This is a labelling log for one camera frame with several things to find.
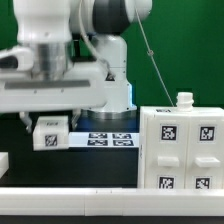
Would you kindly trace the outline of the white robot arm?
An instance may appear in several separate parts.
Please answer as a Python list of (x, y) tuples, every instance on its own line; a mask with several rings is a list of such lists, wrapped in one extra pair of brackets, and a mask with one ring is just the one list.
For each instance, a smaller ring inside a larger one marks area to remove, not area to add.
[(0, 50), (0, 113), (136, 114), (121, 34), (145, 20), (152, 0), (12, 0), (17, 42)]

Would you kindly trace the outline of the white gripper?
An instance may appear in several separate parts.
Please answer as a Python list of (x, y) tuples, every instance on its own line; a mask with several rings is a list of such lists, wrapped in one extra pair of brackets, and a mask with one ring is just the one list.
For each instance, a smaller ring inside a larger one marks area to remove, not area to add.
[(31, 76), (33, 52), (14, 46), (0, 50), (0, 113), (19, 113), (28, 133), (28, 112), (73, 110), (71, 130), (77, 128), (80, 109), (102, 107), (107, 102), (106, 69), (99, 62), (76, 62), (59, 80), (35, 80)]

